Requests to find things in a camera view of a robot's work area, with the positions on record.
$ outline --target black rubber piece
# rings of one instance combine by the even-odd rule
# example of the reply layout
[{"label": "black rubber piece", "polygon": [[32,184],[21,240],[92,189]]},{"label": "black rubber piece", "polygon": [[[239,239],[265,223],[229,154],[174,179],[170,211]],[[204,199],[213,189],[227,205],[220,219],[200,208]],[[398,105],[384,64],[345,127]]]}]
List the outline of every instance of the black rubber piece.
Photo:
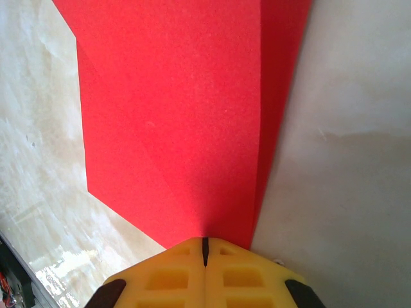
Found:
[{"label": "black rubber piece", "polygon": [[203,237],[203,260],[204,260],[204,266],[207,266],[207,263],[208,263],[208,253],[209,253],[208,237]]},{"label": "black rubber piece", "polygon": [[125,280],[116,279],[99,287],[84,308],[114,308],[125,286]]},{"label": "black rubber piece", "polygon": [[294,279],[285,282],[298,308],[326,308],[311,287]]}]

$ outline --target yellow foam block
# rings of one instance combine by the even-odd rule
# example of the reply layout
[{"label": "yellow foam block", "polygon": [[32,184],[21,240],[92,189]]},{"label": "yellow foam block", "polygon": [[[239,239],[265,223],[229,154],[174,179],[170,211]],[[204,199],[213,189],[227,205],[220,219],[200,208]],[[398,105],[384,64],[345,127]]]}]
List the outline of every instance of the yellow foam block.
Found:
[{"label": "yellow foam block", "polygon": [[105,284],[126,282],[115,308],[194,308],[204,302],[205,273],[202,239],[194,238],[111,276]]},{"label": "yellow foam block", "polygon": [[209,239],[205,271],[207,308],[297,308],[284,282],[304,279],[255,253]]},{"label": "yellow foam block", "polygon": [[227,241],[195,238],[111,276],[86,305],[97,307],[324,306],[292,271]]}]

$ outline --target folded red paper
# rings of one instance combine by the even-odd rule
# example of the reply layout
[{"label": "folded red paper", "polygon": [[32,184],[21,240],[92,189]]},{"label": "folded red paper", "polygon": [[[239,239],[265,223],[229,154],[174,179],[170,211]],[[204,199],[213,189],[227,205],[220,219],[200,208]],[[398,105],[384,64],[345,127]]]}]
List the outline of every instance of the folded red paper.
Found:
[{"label": "folded red paper", "polygon": [[54,0],[89,192],[165,247],[250,246],[311,0]]}]

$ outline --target yellow plastic part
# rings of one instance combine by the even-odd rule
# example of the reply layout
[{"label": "yellow plastic part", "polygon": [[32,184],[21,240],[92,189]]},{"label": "yellow plastic part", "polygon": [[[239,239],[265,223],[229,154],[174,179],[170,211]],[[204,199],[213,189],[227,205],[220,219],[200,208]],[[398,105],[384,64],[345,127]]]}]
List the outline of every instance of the yellow plastic part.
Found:
[{"label": "yellow plastic part", "polygon": [[221,239],[189,239],[126,269],[114,308],[297,308],[284,282],[304,283],[292,271]]},{"label": "yellow plastic part", "polygon": [[109,279],[126,281],[115,308],[203,307],[202,239],[189,239]]},{"label": "yellow plastic part", "polygon": [[284,282],[304,279],[221,239],[209,240],[205,271],[207,308],[297,308]]}]

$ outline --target red paper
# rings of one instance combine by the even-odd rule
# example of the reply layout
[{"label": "red paper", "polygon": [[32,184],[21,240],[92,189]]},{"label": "red paper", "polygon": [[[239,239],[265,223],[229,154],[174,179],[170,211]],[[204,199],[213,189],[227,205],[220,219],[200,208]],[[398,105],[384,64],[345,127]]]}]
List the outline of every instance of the red paper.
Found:
[{"label": "red paper", "polygon": [[55,0],[89,192],[165,247],[250,246],[311,0]]}]

